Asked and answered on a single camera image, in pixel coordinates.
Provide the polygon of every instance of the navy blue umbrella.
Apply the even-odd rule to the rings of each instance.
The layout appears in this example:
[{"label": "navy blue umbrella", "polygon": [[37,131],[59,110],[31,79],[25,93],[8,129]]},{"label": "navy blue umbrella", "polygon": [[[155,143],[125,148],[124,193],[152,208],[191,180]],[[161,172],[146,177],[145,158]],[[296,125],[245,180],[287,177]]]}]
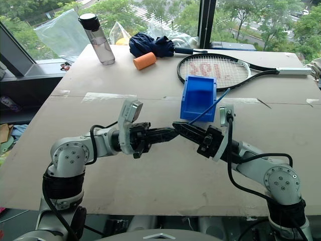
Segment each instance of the navy blue umbrella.
[{"label": "navy blue umbrella", "polygon": [[207,51],[196,51],[193,49],[176,48],[172,40],[168,37],[157,37],[154,40],[151,36],[143,33],[137,33],[129,40],[130,52],[135,57],[153,52],[157,57],[172,57],[175,53],[193,54],[194,52],[207,53]]}]

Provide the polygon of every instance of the black cable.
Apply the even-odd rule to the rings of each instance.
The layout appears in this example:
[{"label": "black cable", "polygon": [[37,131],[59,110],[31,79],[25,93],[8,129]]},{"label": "black cable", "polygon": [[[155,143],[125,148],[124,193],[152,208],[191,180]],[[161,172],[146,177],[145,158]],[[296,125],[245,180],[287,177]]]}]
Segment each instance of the black cable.
[{"label": "black cable", "polygon": [[268,222],[269,219],[268,218],[265,218],[265,219],[261,219],[261,220],[258,220],[256,221],[255,223],[251,224],[250,226],[248,226],[242,233],[241,235],[239,236],[239,238],[237,239],[237,241],[241,241],[242,237],[251,229],[253,228],[254,226],[260,224],[260,223],[263,223],[263,222]]},{"label": "black cable", "polygon": [[97,145],[96,145],[96,141],[95,141],[95,136],[94,136],[94,129],[95,128],[101,128],[101,129],[104,129],[104,128],[110,128],[112,127],[113,125],[117,124],[118,122],[114,122],[106,127],[103,127],[103,126],[100,126],[100,125],[93,125],[91,128],[90,128],[90,139],[91,139],[91,143],[92,143],[92,148],[93,148],[93,151],[94,151],[94,158],[91,162],[88,162],[86,163],[86,165],[92,165],[94,164],[96,161],[97,161]]},{"label": "black cable", "polygon": [[259,155],[241,160],[241,162],[246,163],[262,157],[287,157],[289,159],[290,167],[293,167],[293,159],[289,154],[286,154],[286,153],[264,153],[264,154],[259,154]]},{"label": "black cable", "polygon": [[46,190],[46,182],[45,179],[47,178],[47,171],[48,168],[46,169],[46,172],[44,173],[43,176],[43,181],[42,181],[42,193],[44,196],[44,199],[47,203],[47,205],[49,206],[49,208],[51,209],[51,211],[55,214],[55,216],[59,219],[59,221],[61,222],[61,224],[65,227],[65,229],[68,232],[68,238],[71,238],[73,241],[79,241],[78,237],[76,236],[74,230],[72,230],[72,228],[70,227],[70,225],[66,222],[66,220],[63,218],[63,216],[60,214],[60,212],[56,209],[56,207],[53,205],[53,203],[51,202],[50,198],[48,197],[47,194],[47,190]]},{"label": "black cable", "polygon": [[[233,178],[233,174],[232,174],[232,136],[233,136],[233,119],[229,118],[228,119],[228,123],[229,123],[229,129],[228,129],[228,143],[227,143],[227,172],[228,172],[228,176],[230,178],[230,181],[232,182],[232,184],[237,187],[238,189],[254,194],[256,196],[262,197],[264,198],[266,201],[268,202],[272,202],[277,206],[280,206],[280,204],[278,202],[276,202],[274,199],[259,193],[257,191],[251,190],[249,188],[243,187],[241,185],[239,185],[238,183],[235,182],[234,178]],[[298,233],[301,235],[301,237],[303,238],[304,241],[308,241],[307,237],[305,236],[305,234],[303,233],[302,229],[300,228],[300,226],[296,223],[296,221],[291,217],[290,214],[288,214],[286,211],[282,210],[281,208],[279,209],[281,212],[283,212],[285,215],[287,215],[287,217],[291,220],[293,226],[296,228],[296,230],[298,231]]]},{"label": "black cable", "polygon": [[86,228],[86,229],[88,229],[88,230],[90,230],[90,231],[92,231],[92,232],[95,232],[95,233],[97,233],[97,234],[100,234],[102,237],[107,237],[107,235],[104,234],[103,232],[100,232],[100,231],[98,231],[98,230],[95,230],[94,228],[89,227],[89,226],[87,226],[87,225],[84,225],[84,228]]}]

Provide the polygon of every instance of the racket strings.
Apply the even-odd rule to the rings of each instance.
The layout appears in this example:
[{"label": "racket strings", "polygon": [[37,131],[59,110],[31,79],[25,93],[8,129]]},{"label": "racket strings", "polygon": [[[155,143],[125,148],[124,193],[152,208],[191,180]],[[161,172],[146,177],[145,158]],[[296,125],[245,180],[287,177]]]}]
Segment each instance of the racket strings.
[{"label": "racket strings", "polygon": [[248,69],[239,62],[218,56],[197,56],[187,59],[179,68],[180,75],[216,77],[217,88],[239,84],[249,77]]}]

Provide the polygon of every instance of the plastic bag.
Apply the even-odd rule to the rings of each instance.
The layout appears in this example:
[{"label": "plastic bag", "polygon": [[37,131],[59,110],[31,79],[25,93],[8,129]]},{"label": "plastic bag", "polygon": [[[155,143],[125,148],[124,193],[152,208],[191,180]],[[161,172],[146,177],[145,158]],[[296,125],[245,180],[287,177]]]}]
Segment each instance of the plastic bag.
[{"label": "plastic bag", "polygon": [[78,22],[77,13],[71,9],[57,18],[34,29],[38,38],[59,57],[75,61],[89,39]]},{"label": "plastic bag", "polygon": [[109,33],[110,43],[116,45],[128,45],[130,37],[131,35],[117,21]]},{"label": "plastic bag", "polygon": [[191,37],[188,34],[179,33],[166,25],[162,25],[156,19],[149,21],[147,34],[153,38],[167,36],[176,47],[196,49],[199,47],[199,37]]}]

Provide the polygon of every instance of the white racket grip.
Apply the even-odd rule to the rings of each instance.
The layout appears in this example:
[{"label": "white racket grip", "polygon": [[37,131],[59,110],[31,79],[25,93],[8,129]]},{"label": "white racket grip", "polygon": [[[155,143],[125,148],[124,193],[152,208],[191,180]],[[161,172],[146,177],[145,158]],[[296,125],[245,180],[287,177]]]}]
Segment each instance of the white racket grip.
[{"label": "white racket grip", "polygon": [[276,68],[279,74],[290,74],[290,75],[309,75],[311,74],[311,68]]}]

